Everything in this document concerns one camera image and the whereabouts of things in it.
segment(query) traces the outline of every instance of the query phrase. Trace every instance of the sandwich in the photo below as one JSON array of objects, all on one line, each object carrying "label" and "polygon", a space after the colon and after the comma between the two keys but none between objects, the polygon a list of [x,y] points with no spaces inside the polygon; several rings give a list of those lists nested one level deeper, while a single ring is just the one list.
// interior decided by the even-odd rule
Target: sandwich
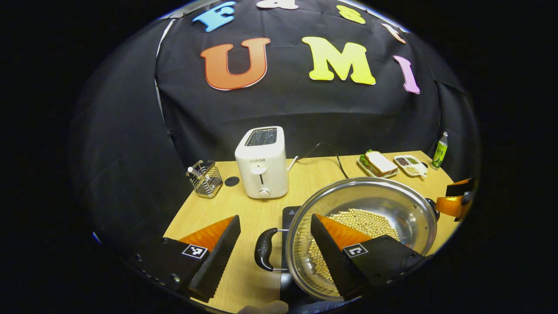
[{"label": "sandwich", "polygon": [[370,170],[376,177],[385,177],[397,171],[397,165],[387,159],[379,151],[369,149],[360,156],[360,163]]}]

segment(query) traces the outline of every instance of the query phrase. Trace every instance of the stainless steel pot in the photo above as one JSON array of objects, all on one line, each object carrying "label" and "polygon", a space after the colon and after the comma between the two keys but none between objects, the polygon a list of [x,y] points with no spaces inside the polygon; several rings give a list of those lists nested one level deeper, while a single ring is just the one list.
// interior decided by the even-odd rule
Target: stainless steel pot
[{"label": "stainless steel pot", "polygon": [[[308,253],[312,235],[312,214],[329,216],[349,208],[360,208],[384,216],[397,231],[400,242],[426,255],[436,237],[440,213],[435,203],[410,187],[381,178],[350,178],[332,183],[312,195],[299,209],[289,230],[271,228],[256,242],[254,258],[267,271],[288,270],[295,282],[308,294],[324,300],[342,301],[333,282],[315,274]],[[285,256],[288,269],[274,268],[270,262],[271,237],[277,231],[288,232]]]}]

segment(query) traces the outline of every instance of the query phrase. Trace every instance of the power cord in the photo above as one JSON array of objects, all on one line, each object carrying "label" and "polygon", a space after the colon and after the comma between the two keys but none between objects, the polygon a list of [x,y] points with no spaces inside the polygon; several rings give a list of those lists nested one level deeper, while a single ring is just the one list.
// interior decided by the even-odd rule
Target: power cord
[{"label": "power cord", "polygon": [[295,161],[297,160],[297,158],[298,158],[298,160],[301,160],[301,159],[304,159],[304,158],[308,157],[308,155],[310,155],[310,154],[311,154],[316,148],[318,148],[320,145],[327,145],[327,146],[329,146],[329,147],[333,150],[333,153],[335,153],[335,156],[337,157],[337,162],[339,163],[339,168],[341,168],[341,172],[343,172],[343,175],[345,176],[345,178],[348,179],[349,177],[347,176],[347,174],[345,173],[345,170],[343,169],[343,166],[341,165],[341,159],[339,159],[339,155],[337,154],[337,151],[336,151],[335,148],[332,146],[332,144],[326,143],[326,142],[319,142],[318,144],[316,144],[316,146],[314,146],[314,148],[312,148],[312,149],[311,149],[306,155],[304,155],[304,157],[302,157],[302,158],[298,158],[298,156],[295,157],[294,160],[292,161],[291,165],[289,166],[288,170],[291,169],[292,165],[295,163]]}]

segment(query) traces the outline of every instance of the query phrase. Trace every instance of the black cable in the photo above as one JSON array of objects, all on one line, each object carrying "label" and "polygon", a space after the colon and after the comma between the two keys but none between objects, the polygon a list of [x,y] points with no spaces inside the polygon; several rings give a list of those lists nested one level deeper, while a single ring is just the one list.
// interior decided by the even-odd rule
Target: black cable
[{"label": "black cable", "polygon": [[349,177],[347,176],[347,174],[345,173],[345,170],[343,170],[343,166],[341,165],[341,160],[339,159],[339,155],[337,154],[337,151],[335,150],[335,148],[333,147],[332,144],[330,143],[325,143],[325,142],[319,142],[318,144],[316,144],[316,146],[314,146],[314,148],[312,148],[308,154],[304,155],[304,157],[302,158],[298,158],[297,160],[301,160],[303,158],[306,158],[308,155],[310,155],[316,148],[318,148],[318,146],[320,145],[327,145],[329,146],[333,152],[335,153],[335,156],[337,156],[337,162],[339,162],[339,168],[341,168],[341,172],[343,172],[343,175],[345,176],[346,179],[348,179]]}]

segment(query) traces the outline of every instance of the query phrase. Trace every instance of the foam letter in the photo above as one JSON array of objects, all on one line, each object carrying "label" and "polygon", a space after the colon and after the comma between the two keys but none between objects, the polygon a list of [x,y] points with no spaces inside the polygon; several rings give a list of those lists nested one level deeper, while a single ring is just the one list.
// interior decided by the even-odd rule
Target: foam letter
[{"label": "foam letter", "polygon": [[220,4],[219,6],[216,6],[213,9],[198,15],[195,19],[192,20],[192,22],[200,21],[203,24],[207,25],[207,28],[205,29],[206,32],[213,31],[214,29],[221,27],[234,19],[233,16],[223,16],[224,14],[234,13],[234,9],[230,7],[233,4],[236,4],[236,2],[227,1],[223,4]]},{"label": "foam letter", "polygon": [[400,41],[402,44],[406,44],[406,43],[407,43],[403,38],[401,38],[401,37],[399,36],[399,32],[396,31],[396,30],[394,30],[393,27],[391,27],[391,25],[387,25],[387,24],[384,24],[384,23],[382,23],[382,25],[383,25],[385,28],[387,28],[387,30],[391,33],[391,35],[393,35],[393,37],[395,37],[395,39],[397,39],[398,41]]},{"label": "foam letter", "polygon": [[393,58],[399,63],[399,66],[403,71],[403,77],[405,78],[405,84],[403,84],[403,88],[409,93],[420,94],[420,89],[415,82],[415,77],[413,76],[413,71],[411,70],[411,63],[409,62],[409,60],[400,56],[393,56]]},{"label": "foam letter", "polygon": [[256,6],[263,9],[282,8],[294,10],[299,8],[295,4],[295,0],[263,0],[256,3]]},{"label": "foam letter", "polygon": [[347,20],[351,20],[360,24],[366,23],[366,21],[360,16],[360,13],[351,8],[348,8],[346,6],[337,6],[337,9],[339,9],[339,14],[341,14],[341,16],[343,16]]},{"label": "foam letter", "polygon": [[366,60],[365,47],[348,42],[345,44],[343,53],[340,53],[330,42],[321,37],[303,37],[302,42],[308,44],[312,50],[314,70],[310,71],[311,79],[332,80],[335,75],[328,69],[329,62],[342,80],[347,79],[352,65],[353,74],[350,75],[350,78],[355,83],[376,84],[376,79],[370,73],[370,67]]},{"label": "foam letter", "polygon": [[221,91],[248,87],[256,84],[266,75],[266,45],[269,38],[252,38],[244,40],[241,45],[248,48],[250,68],[242,74],[231,74],[227,62],[227,53],[233,48],[224,44],[205,49],[201,56],[205,59],[205,79],[208,84]]}]

